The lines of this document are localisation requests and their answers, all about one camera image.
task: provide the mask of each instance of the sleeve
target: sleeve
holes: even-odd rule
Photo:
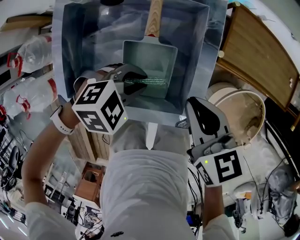
[[[25,210],[30,240],[76,240],[75,225],[48,206],[30,202]]]
[[[222,214],[211,220],[202,233],[203,240],[235,240],[228,217]]]

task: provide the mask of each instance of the wooden handle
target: wooden handle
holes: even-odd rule
[[[300,113],[299,113],[298,117],[296,118],[296,121],[294,122],[294,124],[291,127],[292,132],[295,130],[295,128],[297,127],[299,122],[300,122]]]
[[[163,0],[152,0],[145,36],[159,37],[161,9],[163,7]]]

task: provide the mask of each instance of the dustpan handle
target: dustpan handle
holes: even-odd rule
[[[156,38],[159,37],[162,7],[163,7],[163,0],[151,1],[145,36],[151,36]]]

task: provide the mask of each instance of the white shirt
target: white shirt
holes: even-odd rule
[[[187,160],[155,150],[126,150],[113,154],[100,191],[102,240],[194,240],[187,221]],[[52,209],[26,206],[31,240],[75,240],[75,226]],[[233,240],[228,218],[209,222],[203,239]]]

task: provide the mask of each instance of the wrist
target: wrist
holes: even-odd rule
[[[74,129],[80,122],[70,103],[66,103],[59,114],[60,120],[70,129]]]

